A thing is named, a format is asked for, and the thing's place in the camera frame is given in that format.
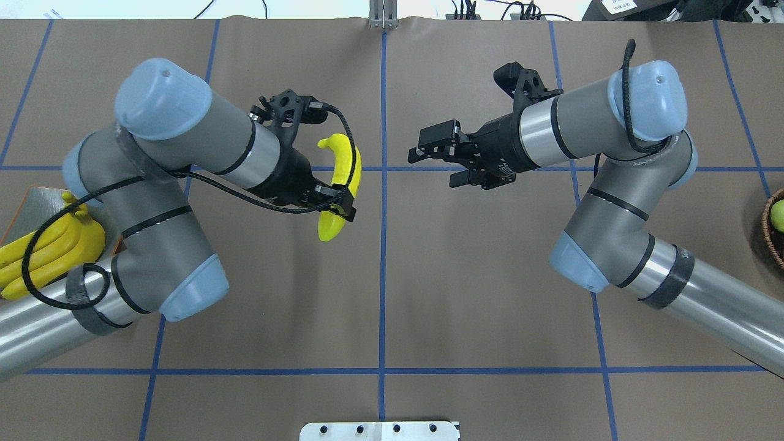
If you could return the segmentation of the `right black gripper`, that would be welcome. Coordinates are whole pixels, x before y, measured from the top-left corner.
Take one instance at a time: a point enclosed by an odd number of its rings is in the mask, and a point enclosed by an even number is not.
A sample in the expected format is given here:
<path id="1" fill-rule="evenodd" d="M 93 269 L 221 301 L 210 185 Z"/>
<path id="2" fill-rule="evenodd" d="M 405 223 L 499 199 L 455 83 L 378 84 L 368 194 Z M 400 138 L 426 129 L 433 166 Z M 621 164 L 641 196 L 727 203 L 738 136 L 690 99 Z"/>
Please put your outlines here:
<path id="1" fill-rule="evenodd" d="M 468 166 L 449 176 L 449 187 L 478 186 L 492 189 L 515 181 L 518 173 L 531 170 L 531 159 L 523 148 L 520 116 L 507 114 L 485 123 L 478 132 L 465 134 L 457 120 L 448 120 L 420 130 L 417 146 L 408 153 L 408 163 L 425 159 Z"/>

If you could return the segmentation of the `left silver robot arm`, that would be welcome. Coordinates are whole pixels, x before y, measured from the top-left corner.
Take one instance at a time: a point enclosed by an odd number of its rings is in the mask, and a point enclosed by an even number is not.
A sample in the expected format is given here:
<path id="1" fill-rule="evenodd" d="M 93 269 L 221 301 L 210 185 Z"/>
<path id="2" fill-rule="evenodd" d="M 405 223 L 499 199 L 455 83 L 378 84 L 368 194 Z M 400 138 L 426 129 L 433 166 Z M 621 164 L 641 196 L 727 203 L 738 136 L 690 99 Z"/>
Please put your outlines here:
<path id="1" fill-rule="evenodd" d="M 223 265 L 180 179 L 280 213 L 318 211 L 324 242 L 355 217 L 361 154 L 344 115 L 315 97 L 286 90 L 241 111 L 204 79 L 153 58 L 123 81 L 114 113 L 114 122 L 67 155 L 62 173 L 76 199 L 23 251 L 28 294 L 2 307 L 2 380 L 144 315 L 176 322 L 227 295 Z M 92 200 L 107 210 L 125 249 L 100 262 L 66 263 L 39 287 L 29 268 L 37 240 Z"/>

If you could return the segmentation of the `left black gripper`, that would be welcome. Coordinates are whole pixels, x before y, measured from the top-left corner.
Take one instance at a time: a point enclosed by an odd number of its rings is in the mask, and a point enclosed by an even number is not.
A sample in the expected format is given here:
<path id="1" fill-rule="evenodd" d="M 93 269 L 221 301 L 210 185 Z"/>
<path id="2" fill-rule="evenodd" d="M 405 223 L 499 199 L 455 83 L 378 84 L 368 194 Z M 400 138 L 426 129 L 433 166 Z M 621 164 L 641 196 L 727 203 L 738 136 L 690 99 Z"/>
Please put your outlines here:
<path id="1" fill-rule="evenodd" d="M 314 208 L 355 220 L 355 196 L 345 184 L 325 184 L 314 178 L 310 162 L 292 147 L 282 147 L 273 172 L 257 186 L 257 196 L 275 206 Z"/>

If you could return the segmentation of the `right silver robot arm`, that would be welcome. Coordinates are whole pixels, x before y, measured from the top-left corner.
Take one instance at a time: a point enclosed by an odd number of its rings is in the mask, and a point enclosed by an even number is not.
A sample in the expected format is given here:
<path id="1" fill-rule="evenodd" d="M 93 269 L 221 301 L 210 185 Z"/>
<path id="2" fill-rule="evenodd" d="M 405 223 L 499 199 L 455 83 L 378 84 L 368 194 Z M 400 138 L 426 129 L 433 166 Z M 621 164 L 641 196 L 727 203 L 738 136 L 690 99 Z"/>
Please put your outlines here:
<path id="1" fill-rule="evenodd" d="M 472 134 L 456 120 L 421 129 L 408 162 L 457 163 L 463 169 L 451 187 L 489 190 L 520 173 L 602 154 L 604 165 L 551 252 L 554 270 L 591 292 L 629 290 L 782 376 L 782 302 L 645 230 L 664 193 L 686 183 L 698 163 L 675 68 L 647 62 L 568 92 L 546 89 L 536 70 L 518 62 L 493 79 L 513 99 L 510 114 Z"/>

